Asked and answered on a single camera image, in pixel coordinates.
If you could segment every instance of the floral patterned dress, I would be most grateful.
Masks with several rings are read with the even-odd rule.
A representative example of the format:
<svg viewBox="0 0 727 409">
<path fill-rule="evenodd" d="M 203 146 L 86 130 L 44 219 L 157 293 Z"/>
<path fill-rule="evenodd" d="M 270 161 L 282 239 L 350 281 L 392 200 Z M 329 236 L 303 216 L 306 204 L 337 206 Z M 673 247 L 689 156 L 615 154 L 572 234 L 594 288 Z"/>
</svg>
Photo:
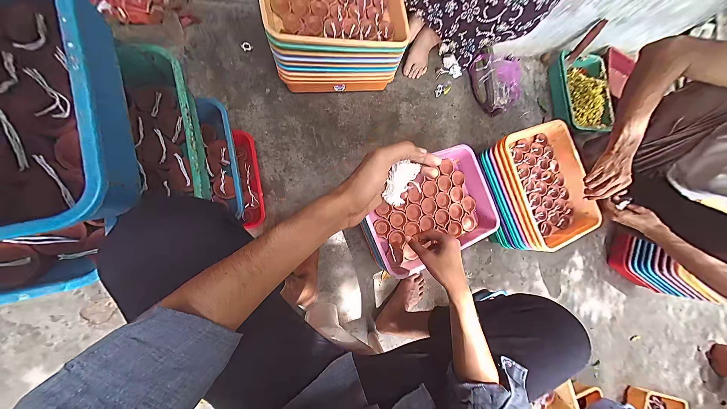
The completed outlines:
<svg viewBox="0 0 727 409">
<path fill-rule="evenodd" d="M 482 47 L 531 32 L 559 0 L 406 0 L 467 69 Z"/>
</svg>

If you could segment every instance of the black pants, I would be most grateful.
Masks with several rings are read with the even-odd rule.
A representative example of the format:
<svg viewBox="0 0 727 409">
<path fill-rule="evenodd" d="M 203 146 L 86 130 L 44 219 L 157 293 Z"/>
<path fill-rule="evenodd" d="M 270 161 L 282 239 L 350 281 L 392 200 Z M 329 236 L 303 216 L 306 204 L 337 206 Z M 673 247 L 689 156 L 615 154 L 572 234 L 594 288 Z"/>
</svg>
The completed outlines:
<svg viewBox="0 0 727 409">
<path fill-rule="evenodd" d="M 119 218 L 99 253 L 99 274 L 131 322 L 251 240 L 218 204 L 148 199 Z M 496 360 L 505 355 L 529 369 L 531 399 L 587 364 L 585 329 L 557 303 L 516 294 L 478 302 L 477 309 Z M 432 312 L 429 329 L 430 338 L 385 354 L 355 357 L 369 404 L 390 407 L 421 383 L 439 401 L 451 361 L 447 308 Z M 237 332 L 244 334 L 240 344 L 205 396 L 216 409 L 281 408 L 346 352 L 296 314 L 280 296 L 280 287 Z"/>
</svg>

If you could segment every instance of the bundle of cotton wicks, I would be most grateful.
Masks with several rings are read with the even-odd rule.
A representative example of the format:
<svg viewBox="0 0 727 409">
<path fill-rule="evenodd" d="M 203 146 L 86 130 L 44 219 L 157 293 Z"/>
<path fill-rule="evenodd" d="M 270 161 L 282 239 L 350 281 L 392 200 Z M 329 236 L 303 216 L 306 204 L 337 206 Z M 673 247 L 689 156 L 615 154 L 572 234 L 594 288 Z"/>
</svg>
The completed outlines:
<svg viewBox="0 0 727 409">
<path fill-rule="evenodd" d="M 389 170 L 389 178 L 386 180 L 386 188 L 381 197 L 389 205 L 403 205 L 404 199 L 401 198 L 401 194 L 407 190 L 409 182 L 413 181 L 421 171 L 422 165 L 408 159 L 396 162 Z"/>
</svg>

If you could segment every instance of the bare foot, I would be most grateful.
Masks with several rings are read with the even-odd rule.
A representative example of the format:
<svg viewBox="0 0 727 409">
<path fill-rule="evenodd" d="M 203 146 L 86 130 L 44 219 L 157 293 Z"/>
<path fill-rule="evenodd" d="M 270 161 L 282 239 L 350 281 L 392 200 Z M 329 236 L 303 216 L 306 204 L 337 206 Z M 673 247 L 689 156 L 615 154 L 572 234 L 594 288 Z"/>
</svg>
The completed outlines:
<svg viewBox="0 0 727 409">
<path fill-rule="evenodd" d="M 419 303 L 424 295 L 424 276 L 415 274 L 402 279 L 394 289 L 389 302 L 376 318 L 376 329 L 380 333 L 398 335 L 408 311 Z"/>
<path fill-rule="evenodd" d="M 417 79 L 427 73 L 427 64 L 429 62 L 429 51 L 436 47 L 442 39 L 437 33 L 429 27 L 423 27 L 414 43 L 409 49 L 409 55 L 406 57 L 403 72 L 409 78 Z"/>
<path fill-rule="evenodd" d="M 291 306 L 308 307 L 318 299 L 318 257 L 320 250 L 308 256 L 285 279 L 280 295 Z"/>
</svg>

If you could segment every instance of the concrete floor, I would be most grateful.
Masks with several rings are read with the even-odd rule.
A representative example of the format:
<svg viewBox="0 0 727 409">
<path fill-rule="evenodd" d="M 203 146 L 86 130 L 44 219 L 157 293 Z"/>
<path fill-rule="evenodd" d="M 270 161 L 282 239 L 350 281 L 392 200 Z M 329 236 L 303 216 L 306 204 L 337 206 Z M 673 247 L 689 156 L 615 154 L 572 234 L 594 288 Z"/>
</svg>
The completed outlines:
<svg viewBox="0 0 727 409">
<path fill-rule="evenodd" d="M 397 75 L 384 92 L 294 95 L 277 78 L 257 4 L 196 1 L 204 23 L 176 42 L 195 95 L 220 99 L 231 124 L 255 137 L 268 218 L 283 220 L 325 194 L 353 171 L 370 149 L 412 139 L 431 151 L 467 143 L 477 152 L 502 136 L 544 120 L 550 110 L 545 70 L 524 60 L 523 97 L 497 118 L 483 115 L 466 78 L 434 98 L 434 75 Z M 254 45 L 244 53 L 242 41 Z M 431 56 L 430 63 L 437 62 Z M 620 400 L 626 385 L 719 408 L 727 389 L 703 356 L 724 342 L 726 310 L 708 303 L 637 288 L 605 262 L 606 227 L 556 253 L 505 250 L 482 241 L 462 252 L 473 290 L 487 287 L 551 297 L 580 318 L 593 341 L 593 366 L 577 378 Z M 321 253 L 321 300 L 336 303 L 350 332 L 365 339 L 372 309 L 393 287 L 382 282 L 360 229 L 333 236 Z M 446 303 L 427 280 L 418 308 Z M 0 408 L 10 408 L 64 362 L 123 323 L 100 284 L 0 307 Z M 633 335 L 638 340 L 630 341 Z M 387 347 L 403 340 L 384 337 Z"/>
</svg>

